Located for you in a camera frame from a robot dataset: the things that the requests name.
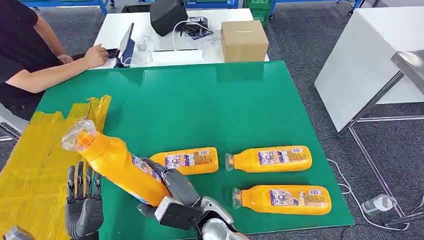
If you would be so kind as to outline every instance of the floor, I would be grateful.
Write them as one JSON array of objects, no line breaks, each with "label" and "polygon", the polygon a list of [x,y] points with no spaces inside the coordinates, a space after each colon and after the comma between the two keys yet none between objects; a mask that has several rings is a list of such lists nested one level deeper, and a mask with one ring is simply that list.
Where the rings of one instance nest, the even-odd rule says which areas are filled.
[{"label": "floor", "polygon": [[[134,0],[117,0],[119,12],[124,4]],[[349,2],[279,3],[275,17],[265,28],[269,39],[268,55],[271,61],[284,60],[298,93],[305,105],[316,134],[329,159],[337,161],[360,202],[383,193],[366,160],[350,135],[339,137],[313,83],[329,56],[337,39],[349,21]],[[95,8],[42,8],[40,14],[50,23],[68,54],[77,54],[93,45],[104,17]],[[424,112],[422,105],[384,106],[373,109],[374,115],[387,112]],[[402,209],[409,213],[424,194],[424,178],[420,164],[424,156],[424,121],[367,123],[355,127],[369,154],[382,169],[385,179]],[[12,151],[14,143],[0,144],[0,167]],[[333,167],[339,182],[341,177]],[[407,231],[392,232],[375,229],[366,224],[358,206],[350,195],[347,205],[357,226],[292,232],[250,235],[253,240],[421,240],[424,229],[421,222],[412,223]],[[387,215],[373,219],[382,224],[395,217]]]}]

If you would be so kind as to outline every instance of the person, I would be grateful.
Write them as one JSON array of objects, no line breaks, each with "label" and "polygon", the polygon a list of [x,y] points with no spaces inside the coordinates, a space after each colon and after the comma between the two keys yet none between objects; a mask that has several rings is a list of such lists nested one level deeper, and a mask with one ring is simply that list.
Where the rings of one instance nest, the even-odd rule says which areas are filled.
[{"label": "person", "polygon": [[46,89],[108,59],[101,44],[73,59],[49,24],[18,0],[0,3],[0,103],[30,120]]}]

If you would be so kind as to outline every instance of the bottle cap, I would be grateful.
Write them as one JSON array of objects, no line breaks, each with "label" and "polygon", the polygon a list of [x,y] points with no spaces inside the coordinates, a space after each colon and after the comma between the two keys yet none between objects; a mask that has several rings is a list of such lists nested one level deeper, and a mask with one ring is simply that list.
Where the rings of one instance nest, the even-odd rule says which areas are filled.
[{"label": "bottle cap", "polygon": [[62,137],[62,148],[69,151],[85,151],[96,138],[96,127],[92,120],[80,120]]},{"label": "bottle cap", "polygon": [[397,204],[396,199],[385,194],[378,195],[373,202],[375,207],[382,212],[389,211]]},{"label": "bottle cap", "polygon": [[238,209],[242,206],[242,191],[238,188],[232,189],[232,207]]},{"label": "bottle cap", "polygon": [[225,154],[225,170],[232,171],[234,169],[234,155],[226,153]]}]

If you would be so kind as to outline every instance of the yellow bottle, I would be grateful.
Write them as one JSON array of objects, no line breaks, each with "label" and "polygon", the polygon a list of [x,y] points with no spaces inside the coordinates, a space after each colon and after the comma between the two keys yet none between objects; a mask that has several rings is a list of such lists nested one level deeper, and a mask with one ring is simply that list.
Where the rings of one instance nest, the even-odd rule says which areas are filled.
[{"label": "yellow bottle", "polygon": [[131,154],[124,141],[96,131],[91,120],[77,122],[62,138],[62,147],[78,151],[93,170],[153,207],[171,195],[161,176]]},{"label": "yellow bottle", "polygon": [[311,167],[312,157],[306,146],[251,148],[239,154],[225,154],[225,169],[247,173],[303,171]]},{"label": "yellow bottle", "polygon": [[258,213],[324,215],[331,210],[330,194],[322,186],[258,185],[248,190],[232,190],[232,206]]},{"label": "yellow bottle", "polygon": [[218,170],[218,154],[214,147],[202,147],[156,153],[151,160],[184,175],[208,174]]}]

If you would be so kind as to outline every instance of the green table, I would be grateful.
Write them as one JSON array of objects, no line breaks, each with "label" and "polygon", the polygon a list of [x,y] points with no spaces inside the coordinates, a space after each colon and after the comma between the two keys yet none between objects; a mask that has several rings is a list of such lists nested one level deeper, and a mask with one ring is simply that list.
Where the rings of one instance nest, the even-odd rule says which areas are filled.
[{"label": "green table", "polygon": [[[200,195],[224,206],[239,231],[252,234],[354,224],[284,62],[89,70],[49,89],[37,110],[67,115],[73,103],[103,95],[112,96],[104,133],[124,140],[138,156],[217,148],[219,170],[188,178]],[[225,171],[225,153],[287,145],[308,146],[311,168],[280,173]],[[194,231],[161,226],[145,218],[136,209],[138,200],[106,179],[102,185],[105,219],[101,239],[196,236]],[[330,193],[332,209],[321,216],[233,209],[231,189],[255,185],[323,186]]]}]

